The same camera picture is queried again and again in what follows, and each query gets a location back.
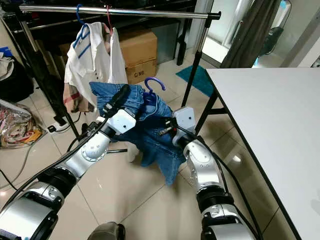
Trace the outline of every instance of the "blue hanger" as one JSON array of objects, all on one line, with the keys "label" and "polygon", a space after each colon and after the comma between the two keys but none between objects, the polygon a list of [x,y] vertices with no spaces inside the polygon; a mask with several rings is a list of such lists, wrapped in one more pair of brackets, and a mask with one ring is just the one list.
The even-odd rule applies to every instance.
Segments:
[{"label": "blue hanger", "polygon": [[[75,48],[75,47],[77,46],[79,40],[85,39],[85,38],[90,34],[90,31],[88,31],[88,32],[84,35],[84,29],[85,29],[85,28],[89,28],[89,27],[88,27],[88,25],[86,25],[86,23],[85,23],[84,21],[82,21],[82,20],[80,19],[79,8],[82,7],[82,6],[83,6],[82,4],[78,4],[78,5],[76,6],[76,11],[75,11],[76,18],[78,19],[79,23],[82,24],[82,28],[81,28],[81,32],[80,32],[79,36],[76,38],[75,42],[73,43],[73,48]],[[90,46],[91,46],[91,43],[89,43],[89,45],[84,48],[84,50],[80,53],[80,55],[78,56],[78,58],[80,58]]]},{"label": "blue hanger", "polygon": [[156,81],[157,83],[159,83],[161,85],[161,88],[163,91],[166,90],[166,87],[165,85],[156,77],[147,77],[145,80],[144,80],[144,84],[145,86],[149,89],[149,92],[144,92],[143,93],[143,99],[146,101],[146,104],[147,105],[152,105],[152,106],[155,106],[156,105],[156,101],[157,101],[157,96],[156,94],[154,93],[154,91],[152,90],[151,87],[149,87],[148,85],[148,81],[149,80],[154,80]]}]

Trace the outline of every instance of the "tiled floor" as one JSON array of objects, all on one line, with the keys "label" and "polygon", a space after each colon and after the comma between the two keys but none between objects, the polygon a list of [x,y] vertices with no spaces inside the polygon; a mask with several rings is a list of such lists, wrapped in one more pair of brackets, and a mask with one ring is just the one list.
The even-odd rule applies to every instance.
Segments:
[{"label": "tiled floor", "polygon": [[[177,66],[173,60],[158,66],[157,77],[165,83],[166,91],[162,91],[155,82],[150,84],[172,109],[180,107],[187,85],[175,73],[190,66],[192,57],[188,51],[183,65]],[[204,68],[212,68],[203,60],[200,64]],[[194,108],[196,120],[207,101],[207,96],[192,87],[187,105]],[[53,122],[54,112],[41,90],[35,89],[35,93],[21,103],[28,106],[44,126]],[[77,117],[78,114],[72,115],[74,120]],[[85,120],[82,115],[76,123],[79,130]],[[276,201],[230,118],[227,115],[208,117],[200,135],[237,176],[265,239],[293,239]],[[33,174],[56,161],[66,152],[73,138],[71,130],[47,134],[32,148],[22,174],[13,184],[20,186]],[[125,146],[123,143],[114,143],[111,148],[122,149]],[[0,150],[0,168],[10,179],[14,179],[19,172],[26,152],[26,148]],[[234,156],[240,158],[241,162],[233,161]],[[225,175],[236,205],[251,221],[235,183],[229,174]],[[181,165],[173,186],[166,186],[164,182],[156,165],[143,168],[138,162],[128,163],[126,153],[107,155],[90,168],[71,191],[59,212],[59,222],[50,240],[85,240],[98,224],[108,221],[124,224],[129,240],[200,239],[201,215],[186,164]],[[0,176],[0,207],[14,192],[11,187],[4,186],[6,184]]]}]

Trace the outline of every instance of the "table leg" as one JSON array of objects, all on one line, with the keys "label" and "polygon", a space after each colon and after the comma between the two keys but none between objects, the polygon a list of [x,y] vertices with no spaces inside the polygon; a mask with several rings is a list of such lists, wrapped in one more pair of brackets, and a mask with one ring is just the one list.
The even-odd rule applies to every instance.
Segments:
[{"label": "table leg", "polygon": [[198,135],[198,133],[200,132],[200,129],[202,128],[203,124],[205,123],[208,115],[210,114],[210,110],[212,109],[212,107],[214,106],[216,100],[218,98],[218,94],[216,90],[213,90],[213,93],[211,95],[211,97],[209,98],[208,103],[206,104],[203,113],[195,127],[195,134]]}]

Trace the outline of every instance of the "jeans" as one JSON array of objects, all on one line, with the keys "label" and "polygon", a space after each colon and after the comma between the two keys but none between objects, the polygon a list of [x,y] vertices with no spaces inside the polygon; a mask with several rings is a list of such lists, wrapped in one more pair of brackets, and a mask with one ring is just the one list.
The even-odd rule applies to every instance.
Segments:
[{"label": "jeans", "polygon": [[[90,82],[92,93],[96,95],[97,108],[103,115],[103,108],[117,93],[123,84]],[[172,117],[170,107],[156,95],[155,106],[145,104],[143,93],[145,90],[140,85],[130,85],[131,92],[123,105],[136,115],[134,128],[117,135],[117,141],[131,142],[143,152],[141,165],[147,167],[156,162],[165,177],[165,183],[174,183],[180,164],[186,161],[183,150],[175,147],[170,134],[163,136],[159,132],[165,128],[164,117]]]}]

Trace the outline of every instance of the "cardboard box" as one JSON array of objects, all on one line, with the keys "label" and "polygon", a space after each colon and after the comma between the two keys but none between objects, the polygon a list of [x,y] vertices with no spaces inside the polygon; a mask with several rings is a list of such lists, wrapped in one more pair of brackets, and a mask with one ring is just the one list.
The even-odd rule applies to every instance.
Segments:
[{"label": "cardboard box", "polygon": [[156,75],[157,59],[150,60],[125,69],[129,84],[137,84],[144,81],[147,77]]},{"label": "cardboard box", "polygon": [[128,29],[119,33],[119,41],[126,68],[157,58],[157,37],[151,30]]}]

